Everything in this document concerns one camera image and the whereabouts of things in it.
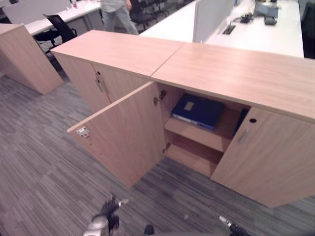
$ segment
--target gray striped carpet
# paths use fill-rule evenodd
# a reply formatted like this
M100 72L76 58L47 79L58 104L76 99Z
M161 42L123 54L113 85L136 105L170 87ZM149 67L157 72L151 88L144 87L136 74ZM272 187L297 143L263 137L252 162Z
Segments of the gray striped carpet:
M91 114L64 76L48 95L0 79L0 232L3 236L80 236L111 193L130 198L117 235L156 232L229 235L218 216L253 236L314 230L315 197L268 209L170 159L126 189L66 129Z

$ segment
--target cabinet door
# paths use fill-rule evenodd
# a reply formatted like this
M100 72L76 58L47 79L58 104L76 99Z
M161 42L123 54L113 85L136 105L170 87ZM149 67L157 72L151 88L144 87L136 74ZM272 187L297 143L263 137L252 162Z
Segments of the cabinet door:
M315 194L315 124L251 108L212 179L269 207Z
M120 69L108 68L96 64L93 67L111 102L118 100L149 81L149 78L144 79L139 75Z
M68 129L124 185L131 187L160 161L165 148L157 85L148 82ZM77 130L86 127L84 138Z
M59 54L55 54L55 57L93 112L111 103L91 63Z

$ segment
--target cabinet top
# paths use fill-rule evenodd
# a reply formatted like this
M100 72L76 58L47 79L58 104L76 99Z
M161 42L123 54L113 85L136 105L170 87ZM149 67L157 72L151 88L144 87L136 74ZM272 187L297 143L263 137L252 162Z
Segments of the cabinet top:
M183 42L91 30L51 51L151 76Z
M0 35L7 33L16 28L22 27L22 25L14 25L14 24L0 24Z
M152 80L315 122L315 60L182 46Z

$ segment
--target door handle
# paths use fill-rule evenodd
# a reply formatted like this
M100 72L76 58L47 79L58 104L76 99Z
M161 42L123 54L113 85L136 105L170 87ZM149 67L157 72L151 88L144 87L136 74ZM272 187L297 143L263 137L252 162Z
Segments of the door handle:
M104 92L103 89L102 89L102 87L101 87L100 84L99 84L99 79L98 79L98 78L95 79L95 82L96 82L96 85L98 86L99 90L100 90L101 92Z
M102 86L102 88L103 88L103 90L105 91L105 93L109 94L109 90L107 89L107 86L106 86L106 84L105 84L105 82L104 82L104 80L103 80L102 75L101 75L99 72L97 72L97 73L96 73L96 77L97 77L97 79L99 80L99 83L100 83L100 85Z
M247 137L249 130L246 128L244 133L241 135L241 137L238 139L238 144L241 144L243 140Z

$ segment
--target gray pants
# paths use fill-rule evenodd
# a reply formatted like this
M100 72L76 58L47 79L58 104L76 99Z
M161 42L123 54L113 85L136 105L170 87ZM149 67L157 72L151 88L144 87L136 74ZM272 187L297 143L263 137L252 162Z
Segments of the gray pants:
M106 12L102 11L104 23L105 23L105 31L114 32L115 31L115 19L116 17L122 23L122 25L127 30L127 33L138 35L137 28L130 20L129 11L126 6L119 8L114 12Z

